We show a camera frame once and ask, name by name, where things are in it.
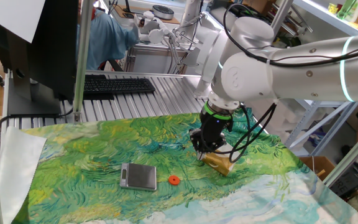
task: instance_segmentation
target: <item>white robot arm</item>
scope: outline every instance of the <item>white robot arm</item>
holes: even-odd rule
[[[248,57],[228,41],[212,83],[213,91],[224,101],[260,98],[358,101],[358,57],[318,66],[290,65],[330,60],[353,52],[358,49],[358,36],[276,49],[270,46],[273,39],[270,26],[250,17],[239,18],[231,36],[243,48],[268,61]]]
[[[134,18],[135,25],[139,30],[139,40],[152,44],[160,43],[164,36],[173,36],[166,25],[150,11],[144,12],[142,17],[137,14]]]
[[[190,133],[193,146],[201,155],[222,154],[218,149],[226,142],[221,132],[225,128],[231,131],[232,114],[240,101],[261,98],[358,101],[358,37],[276,49],[271,46],[272,28],[258,19],[241,17],[230,33],[225,31],[230,40],[214,74],[213,91],[200,114],[201,128]],[[272,105],[265,115],[273,113],[274,108]],[[247,134],[246,145],[252,142],[248,142],[250,133]],[[232,151],[225,152],[230,153],[231,162],[244,153],[232,159],[234,152],[244,148],[237,148],[239,142]]]

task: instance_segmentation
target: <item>plastic bottle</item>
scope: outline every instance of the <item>plastic bottle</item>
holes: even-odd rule
[[[355,22],[358,18],[358,0],[353,5],[352,9],[349,11],[349,15],[346,16],[346,20],[349,22]]]
[[[340,19],[345,19],[349,11],[352,9],[353,5],[356,3],[357,0],[346,0],[345,4],[343,4],[342,9],[336,15],[336,17]]]

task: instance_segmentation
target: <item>keyboard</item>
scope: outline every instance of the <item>keyboard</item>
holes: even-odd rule
[[[153,93],[154,91],[154,86],[146,78],[107,79],[104,75],[85,76],[84,95],[104,95],[105,98],[106,95],[112,97],[112,94]]]

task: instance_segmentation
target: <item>black cable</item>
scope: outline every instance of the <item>black cable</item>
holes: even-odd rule
[[[73,112],[73,108],[69,111],[69,112],[67,112],[67,113],[65,113],[65,114],[60,114],[60,115],[50,115],[50,116],[34,116],[34,115],[31,115],[31,114],[29,114],[29,115],[16,115],[16,114],[11,114],[11,115],[8,115],[8,116],[5,116],[5,117],[3,117],[1,120],[0,120],[0,132],[1,132],[1,128],[2,128],[2,123],[4,122],[4,121],[6,121],[7,119],[11,119],[11,118],[62,118],[62,117],[64,117],[64,116],[67,116],[67,115],[69,115],[69,114],[71,114]]]
[[[265,49],[266,47],[274,47],[274,46],[273,45],[266,45],[264,47],[249,47],[249,48],[247,48],[247,50],[250,50],[250,49],[262,50],[262,49]]]
[[[240,149],[240,148],[239,148],[239,149],[234,149],[234,148],[233,148],[233,150],[231,151],[230,156],[229,156],[229,161],[230,161],[231,163],[237,162],[237,161],[244,155],[244,153],[245,153],[246,150],[247,150],[247,147],[248,147],[250,144],[252,144],[252,143],[260,136],[260,134],[262,134],[262,132],[263,132],[264,129],[266,128],[267,124],[268,124],[268,123],[270,122],[270,120],[272,119],[272,116],[273,116],[273,113],[274,113],[275,109],[276,109],[276,104],[274,103],[274,107],[273,107],[272,111],[270,112],[270,115],[269,115],[269,117],[267,118],[266,123],[262,126],[262,128],[259,130],[259,132],[255,135],[255,137],[254,137],[251,141],[247,141],[247,143],[245,144],[245,146],[242,147],[242,151],[241,151],[241,153],[239,154],[239,156],[237,156],[237,158],[235,158],[234,160],[232,159],[233,154],[234,154],[235,152],[237,152],[237,151],[240,151],[241,149]]]
[[[255,128],[257,128],[257,127],[261,124],[261,122],[262,122],[263,120],[265,120],[265,118],[269,115],[269,113],[270,113],[270,112],[273,110],[273,108],[275,108],[275,107],[276,107],[275,103],[270,106],[270,108],[265,112],[264,115],[262,115],[262,117],[258,120],[258,122],[256,122],[251,129],[248,129],[248,131],[238,140],[238,142],[234,145],[233,150],[239,151],[239,150],[245,148],[245,146],[246,146],[247,144],[245,144],[244,146],[242,146],[242,147],[240,147],[240,148],[237,148],[237,147],[240,145],[240,143],[241,143],[248,135],[250,135],[250,134],[253,132],[253,130],[254,130]],[[215,152],[215,153],[216,153],[216,154],[229,154],[230,151],[228,151],[228,152]]]
[[[118,8],[120,8],[123,12],[124,12],[124,10],[122,9],[122,7],[121,6],[119,6],[119,5],[116,5],[116,6],[118,6]]]
[[[253,53],[249,52],[247,49],[243,48],[243,46],[241,46],[236,40],[234,40],[234,38],[230,35],[230,33],[227,29],[227,25],[226,25],[226,16],[227,16],[229,10],[234,6],[245,7],[242,4],[232,4],[226,9],[226,12],[223,15],[223,27],[224,27],[224,31],[225,31],[227,37],[233,42],[234,45],[236,45],[240,50],[242,50],[248,57],[254,58],[254,59],[256,59],[260,62],[263,62],[263,63],[267,63],[268,62],[267,58],[262,57],[262,56],[256,56]],[[340,62],[341,60],[348,60],[348,59],[352,59],[352,58],[356,58],[356,57],[358,57],[358,53],[345,54],[345,55],[341,55],[338,57],[333,57],[329,60],[322,60],[322,61],[318,61],[318,62],[278,63],[277,61],[284,60],[283,58],[281,58],[278,60],[271,60],[271,61],[269,61],[269,64],[278,66],[278,67],[292,67],[292,68],[310,67],[310,66],[326,65],[326,64],[330,64],[330,63]]]

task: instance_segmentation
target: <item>painted tablecloth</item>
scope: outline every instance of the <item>painted tablecloth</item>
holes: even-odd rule
[[[197,161],[188,132],[200,124],[179,114],[25,130],[48,140],[13,223],[358,223],[277,136],[261,134],[227,177]],[[228,143],[245,131],[236,113]],[[122,189],[124,162],[155,166],[157,191]]]

